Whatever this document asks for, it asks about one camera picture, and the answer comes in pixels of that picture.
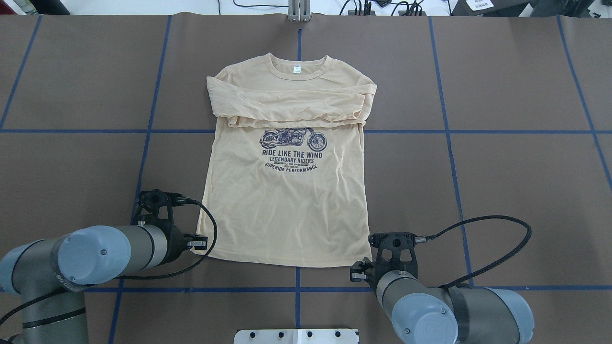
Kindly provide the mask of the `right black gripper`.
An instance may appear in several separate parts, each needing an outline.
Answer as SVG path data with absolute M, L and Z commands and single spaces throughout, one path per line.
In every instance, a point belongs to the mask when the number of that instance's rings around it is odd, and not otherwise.
M 400 261 L 382 258 L 373 262 L 366 258 L 364 262 L 355 262 L 350 267 L 350 282 L 366 282 L 371 289 L 376 289 L 380 279 L 394 270 L 405 271 L 415 278 L 419 277 L 419 263 L 416 260 Z

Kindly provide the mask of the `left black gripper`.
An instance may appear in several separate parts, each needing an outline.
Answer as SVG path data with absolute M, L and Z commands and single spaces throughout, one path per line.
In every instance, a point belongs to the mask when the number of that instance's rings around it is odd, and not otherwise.
M 208 237 L 199 234 L 183 233 L 177 226 L 173 225 L 168 232 L 167 252 L 164 261 L 172 263 L 188 249 L 205 252 L 208 249 Z

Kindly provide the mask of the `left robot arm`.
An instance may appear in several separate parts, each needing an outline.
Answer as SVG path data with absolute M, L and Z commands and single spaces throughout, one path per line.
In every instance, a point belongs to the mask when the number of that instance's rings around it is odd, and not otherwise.
M 16 247 L 1 259 L 1 287 L 22 304 L 22 333 L 3 344 L 87 344 L 85 290 L 167 264 L 190 249 L 205 252 L 208 238 L 165 233 L 153 225 L 96 225 Z

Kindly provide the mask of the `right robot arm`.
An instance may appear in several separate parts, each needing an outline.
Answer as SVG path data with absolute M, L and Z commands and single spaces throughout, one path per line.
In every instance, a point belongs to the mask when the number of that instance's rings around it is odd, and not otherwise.
M 426 287 L 406 270 L 375 279 L 367 258 L 351 266 L 350 280 L 369 283 L 405 344 L 528 344 L 534 337 L 533 311 L 512 290 Z

